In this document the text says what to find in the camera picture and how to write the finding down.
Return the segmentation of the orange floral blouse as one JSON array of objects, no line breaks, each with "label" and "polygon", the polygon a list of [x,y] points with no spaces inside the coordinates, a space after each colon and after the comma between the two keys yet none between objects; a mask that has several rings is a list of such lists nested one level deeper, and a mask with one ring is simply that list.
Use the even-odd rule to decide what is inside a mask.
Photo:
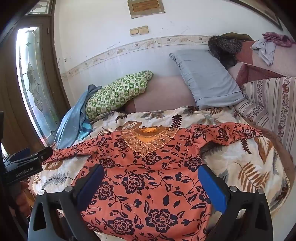
[{"label": "orange floral blouse", "polygon": [[96,164],[104,168],[81,213],[96,232],[125,240],[204,240],[211,202],[198,179],[201,148],[261,136],[241,123],[126,128],[55,150],[48,163],[86,156],[78,178]]}]

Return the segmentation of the cream leaf-print blanket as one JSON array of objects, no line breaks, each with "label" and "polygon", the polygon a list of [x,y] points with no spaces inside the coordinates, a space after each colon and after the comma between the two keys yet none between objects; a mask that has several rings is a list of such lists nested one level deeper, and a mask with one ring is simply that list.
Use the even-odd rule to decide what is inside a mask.
[{"label": "cream leaf-print blanket", "polygon": [[[128,114],[113,111],[98,116],[93,124],[93,132],[74,145],[126,128],[189,128],[195,124],[222,123],[249,125],[234,108],[230,107],[199,110],[193,106],[184,106],[174,110]],[[208,165],[227,185],[235,186],[240,191],[255,192],[263,189],[271,214],[274,215],[290,193],[295,171],[290,156],[285,155],[285,149],[274,135],[255,126],[251,127],[262,132],[262,136],[249,138],[245,142],[237,141],[228,146],[208,143],[200,150],[202,164]],[[36,195],[42,189],[46,192],[58,192],[74,184],[86,160],[86,156],[75,156],[56,163],[45,161],[42,172],[29,180],[31,193]],[[220,214],[211,204],[207,232],[216,224],[219,217]]]}]

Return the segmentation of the blue cloth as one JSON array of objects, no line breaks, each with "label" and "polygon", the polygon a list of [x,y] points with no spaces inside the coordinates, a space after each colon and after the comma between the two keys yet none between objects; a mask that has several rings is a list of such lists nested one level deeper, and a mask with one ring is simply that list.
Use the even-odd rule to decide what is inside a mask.
[{"label": "blue cloth", "polygon": [[57,149],[70,147],[77,140],[83,123],[86,120],[86,103],[100,89],[102,89],[102,86],[88,85],[88,89],[64,115],[54,139]]}]

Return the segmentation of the stained glass door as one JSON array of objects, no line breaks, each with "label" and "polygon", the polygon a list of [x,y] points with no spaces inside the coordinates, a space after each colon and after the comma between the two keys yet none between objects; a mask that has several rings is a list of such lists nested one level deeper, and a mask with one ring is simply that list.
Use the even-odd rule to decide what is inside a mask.
[{"label": "stained glass door", "polygon": [[1,142],[9,154],[53,144],[70,108],[54,46],[55,5],[1,1]]}]

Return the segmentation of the green white patterned pillow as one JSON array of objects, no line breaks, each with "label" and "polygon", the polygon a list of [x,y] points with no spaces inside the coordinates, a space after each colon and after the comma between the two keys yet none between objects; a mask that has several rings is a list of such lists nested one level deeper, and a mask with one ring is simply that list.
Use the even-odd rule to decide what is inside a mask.
[{"label": "green white patterned pillow", "polygon": [[97,90],[86,103],[87,118],[93,120],[100,114],[123,107],[133,98],[146,92],[147,84],[152,77],[153,73],[148,70],[127,74]]}]

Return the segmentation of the striped floral pillow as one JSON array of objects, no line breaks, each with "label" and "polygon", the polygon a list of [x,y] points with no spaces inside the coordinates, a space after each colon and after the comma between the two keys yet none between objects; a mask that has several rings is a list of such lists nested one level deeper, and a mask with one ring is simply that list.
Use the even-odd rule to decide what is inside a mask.
[{"label": "striped floral pillow", "polygon": [[295,162],[295,77],[243,84],[245,99],[235,110],[257,126],[274,132]]}]

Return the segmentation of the grey-blue pillow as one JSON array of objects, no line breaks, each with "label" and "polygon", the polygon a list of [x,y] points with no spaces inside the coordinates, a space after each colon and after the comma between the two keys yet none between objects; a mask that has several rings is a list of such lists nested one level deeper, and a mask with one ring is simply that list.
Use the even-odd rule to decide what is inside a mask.
[{"label": "grey-blue pillow", "polygon": [[178,50],[169,54],[200,109],[234,106],[245,99],[229,72],[207,50]]}]

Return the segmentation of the pink mattress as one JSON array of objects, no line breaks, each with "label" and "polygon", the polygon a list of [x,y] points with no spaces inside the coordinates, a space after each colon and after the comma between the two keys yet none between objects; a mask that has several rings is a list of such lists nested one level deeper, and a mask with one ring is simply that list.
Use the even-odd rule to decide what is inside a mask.
[{"label": "pink mattress", "polygon": [[182,106],[196,106],[194,97],[181,76],[153,77],[145,93],[125,104],[126,113],[172,110]]}]

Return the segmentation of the grey garment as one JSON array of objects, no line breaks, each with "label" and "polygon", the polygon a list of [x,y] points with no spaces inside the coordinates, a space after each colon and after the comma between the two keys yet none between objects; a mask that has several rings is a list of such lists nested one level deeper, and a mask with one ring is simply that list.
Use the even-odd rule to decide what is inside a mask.
[{"label": "grey garment", "polygon": [[255,51],[259,58],[263,60],[267,66],[271,66],[273,64],[276,49],[275,43],[269,42],[265,39],[259,39],[251,45],[250,49]]}]

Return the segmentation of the magenta garment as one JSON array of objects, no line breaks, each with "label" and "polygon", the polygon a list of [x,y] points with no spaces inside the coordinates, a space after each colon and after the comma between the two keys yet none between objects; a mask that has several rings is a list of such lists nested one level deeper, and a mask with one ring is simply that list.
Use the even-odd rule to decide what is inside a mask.
[{"label": "magenta garment", "polygon": [[295,41],[290,38],[287,35],[280,35],[275,32],[266,32],[265,34],[262,34],[263,38],[269,42],[273,42],[274,44],[281,46],[281,47],[286,47],[290,48],[292,45],[295,44]]}]

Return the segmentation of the large framed picture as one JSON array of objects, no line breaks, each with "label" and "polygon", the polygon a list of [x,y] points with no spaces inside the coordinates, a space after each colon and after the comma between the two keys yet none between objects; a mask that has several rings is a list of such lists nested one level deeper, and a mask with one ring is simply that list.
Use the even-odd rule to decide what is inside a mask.
[{"label": "large framed picture", "polygon": [[233,3],[239,4],[251,11],[259,14],[275,26],[277,26],[281,31],[283,30],[281,21],[277,14],[268,6],[266,1],[260,0],[230,0]]}]

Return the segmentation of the beige wall switch plate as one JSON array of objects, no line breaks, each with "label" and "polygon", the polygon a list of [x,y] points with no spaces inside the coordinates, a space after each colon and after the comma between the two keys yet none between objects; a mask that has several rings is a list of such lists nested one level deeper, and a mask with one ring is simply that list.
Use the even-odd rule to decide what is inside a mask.
[{"label": "beige wall switch plate", "polygon": [[149,33],[149,27],[148,26],[142,26],[134,29],[130,29],[130,35],[136,36],[136,35],[145,35]]}]

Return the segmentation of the framed wall plaque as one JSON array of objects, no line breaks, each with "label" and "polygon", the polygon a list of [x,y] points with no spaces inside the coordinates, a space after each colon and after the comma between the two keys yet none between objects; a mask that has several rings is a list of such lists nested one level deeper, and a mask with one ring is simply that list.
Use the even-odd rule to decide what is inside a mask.
[{"label": "framed wall plaque", "polygon": [[165,13],[161,0],[134,0],[127,1],[132,19],[153,14]]}]

